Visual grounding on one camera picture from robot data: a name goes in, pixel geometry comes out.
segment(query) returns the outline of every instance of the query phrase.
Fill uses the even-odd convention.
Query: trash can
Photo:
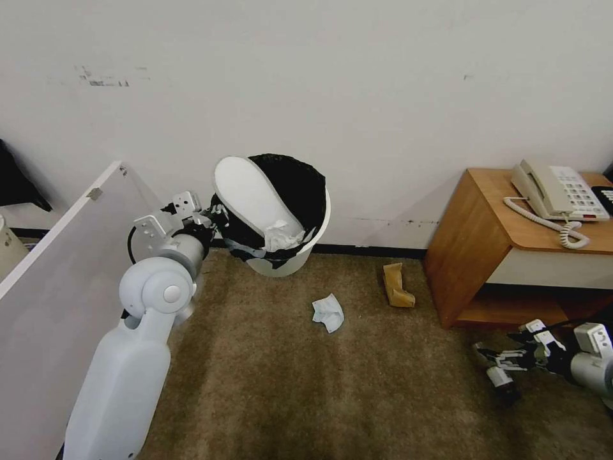
[[[266,259],[249,259],[247,260],[247,264],[259,274],[268,277],[284,277],[297,272],[306,263],[313,246],[317,244],[319,238],[321,238],[326,231],[328,222],[330,221],[331,209],[330,194],[328,193],[328,189],[326,189],[326,214],[324,216],[324,222],[322,223],[321,228],[311,241],[309,241],[294,257],[288,259],[287,262],[285,262],[285,264],[279,268],[273,268],[273,264]]]
[[[328,226],[325,177],[295,158],[225,157],[213,183],[209,216],[231,254],[262,275],[299,270]]]

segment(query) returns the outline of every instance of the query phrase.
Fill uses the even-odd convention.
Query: brown carpet
[[[172,365],[139,459],[610,459],[597,397],[540,371],[502,408],[470,354],[501,333],[440,328],[419,261],[414,310],[388,307],[376,257],[314,254],[269,279],[220,250],[199,309],[172,335]],[[311,302],[334,293],[328,335]]]

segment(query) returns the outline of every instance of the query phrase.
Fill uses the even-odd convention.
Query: black bag
[[[19,170],[6,144],[0,139],[0,206],[34,203],[49,212],[51,205]]]

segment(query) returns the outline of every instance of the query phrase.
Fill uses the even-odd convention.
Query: coiled phone cord
[[[566,219],[566,224],[561,226],[561,225],[556,224],[554,222],[551,222],[551,221],[549,221],[547,219],[539,217],[539,216],[537,216],[535,214],[532,214],[530,211],[526,211],[521,206],[515,204],[513,202],[513,200],[523,200],[523,201],[526,201],[527,198],[523,198],[523,197],[505,197],[503,199],[503,202],[509,208],[511,208],[513,211],[515,211],[518,214],[521,214],[525,218],[527,218],[529,220],[532,220],[533,222],[536,222],[537,224],[541,224],[541,225],[543,225],[545,227],[549,227],[549,228],[551,228],[551,230],[555,230],[557,232],[560,232],[560,244],[563,247],[565,247],[567,249],[580,249],[583,246],[589,244],[589,238],[587,236],[585,236],[582,233],[576,232],[574,230],[574,229],[578,229],[581,226],[581,222],[569,222],[568,219],[566,218],[566,216],[564,216],[564,218]],[[575,242],[570,241],[569,236],[572,236],[577,241],[575,241]]]

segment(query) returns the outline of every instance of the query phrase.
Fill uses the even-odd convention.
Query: trash can lid
[[[261,236],[277,220],[287,222],[291,234],[304,230],[268,177],[248,158],[221,159],[215,167],[213,186],[224,206]]]

